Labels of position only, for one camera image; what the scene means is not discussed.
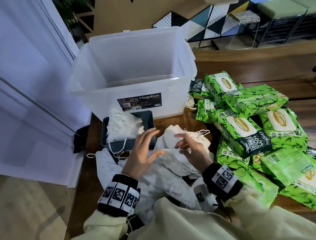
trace black and white wrist band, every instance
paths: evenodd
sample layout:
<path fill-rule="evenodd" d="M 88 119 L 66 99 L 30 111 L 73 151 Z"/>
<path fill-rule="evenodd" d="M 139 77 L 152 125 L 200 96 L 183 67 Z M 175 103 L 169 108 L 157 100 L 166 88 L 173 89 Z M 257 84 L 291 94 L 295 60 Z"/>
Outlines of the black and white wrist band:
<path fill-rule="evenodd" d="M 120 182 L 111 182 L 98 201 L 98 210 L 113 217 L 126 217 L 134 214 L 138 200 L 137 190 Z"/>
<path fill-rule="evenodd" d="M 243 187 L 242 182 L 226 165 L 217 162 L 212 163 L 202 176 L 209 192 L 224 202 L 237 195 Z"/>

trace geometric patterned wall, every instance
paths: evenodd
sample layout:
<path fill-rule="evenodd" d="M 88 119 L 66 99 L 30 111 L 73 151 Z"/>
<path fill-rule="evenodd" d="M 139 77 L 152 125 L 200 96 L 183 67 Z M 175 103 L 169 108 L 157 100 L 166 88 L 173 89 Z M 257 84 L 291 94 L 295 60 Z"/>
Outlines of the geometric patterned wall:
<path fill-rule="evenodd" d="M 262 2 L 265 0 L 252 0 L 252 2 Z M 188 42 L 200 41 L 200 39 L 215 38 L 219 34 L 222 36 L 229 36 L 238 30 L 238 22 L 232 18 L 227 19 L 223 26 L 227 15 L 229 13 L 242 12 L 248 7 L 249 0 L 239 0 L 235 4 L 224 4 L 214 6 L 213 11 L 209 18 L 212 6 L 205 8 L 203 11 L 195 15 L 191 19 L 186 19 L 179 14 L 169 12 L 166 16 L 153 24 L 154 28 L 165 28 L 171 26 L 179 26 L 182 28 L 185 39 Z"/>

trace person's left hand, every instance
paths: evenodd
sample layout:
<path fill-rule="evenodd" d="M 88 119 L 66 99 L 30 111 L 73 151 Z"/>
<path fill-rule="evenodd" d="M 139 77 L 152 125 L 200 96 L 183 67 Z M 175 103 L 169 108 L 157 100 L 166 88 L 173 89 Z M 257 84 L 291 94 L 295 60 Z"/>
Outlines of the person's left hand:
<path fill-rule="evenodd" d="M 134 148 L 121 172 L 122 174 L 139 180 L 139 178 L 149 169 L 156 157 L 165 154 L 165 151 L 158 150 L 153 152 L 153 154 L 147 158 L 150 140 L 157 133 L 159 133 L 159 130 L 151 128 L 137 136 Z"/>

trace human hand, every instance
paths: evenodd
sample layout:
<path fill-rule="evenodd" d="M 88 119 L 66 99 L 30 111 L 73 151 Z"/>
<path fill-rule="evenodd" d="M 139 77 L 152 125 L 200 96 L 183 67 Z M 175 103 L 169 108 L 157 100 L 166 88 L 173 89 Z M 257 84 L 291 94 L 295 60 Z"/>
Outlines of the human hand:
<path fill-rule="evenodd" d="M 165 151 L 158 150 L 153 152 L 153 154 L 147 158 L 150 140 L 157 133 L 159 133 L 159 130 L 151 128 L 137 136 L 134 148 L 122 169 L 122 174 L 139 180 L 139 178 L 149 169 L 156 157 L 165 154 Z"/>
<path fill-rule="evenodd" d="M 181 141 L 176 144 L 176 148 L 191 149 L 191 153 L 187 150 L 180 150 L 180 153 L 186 156 L 189 163 L 191 163 L 200 173 L 204 171 L 212 164 L 212 160 L 206 152 L 202 143 L 195 141 L 186 133 L 176 134 L 175 137 L 183 137 Z"/>

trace storage box label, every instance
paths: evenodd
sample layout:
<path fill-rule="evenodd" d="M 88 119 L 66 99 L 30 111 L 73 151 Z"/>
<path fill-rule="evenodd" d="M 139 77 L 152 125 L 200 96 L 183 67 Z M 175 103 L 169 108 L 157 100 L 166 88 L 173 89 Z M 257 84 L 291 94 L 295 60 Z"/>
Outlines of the storage box label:
<path fill-rule="evenodd" d="M 117 101 L 123 111 L 132 111 L 162 106 L 161 93 L 154 93 L 131 98 L 120 98 L 117 99 Z"/>

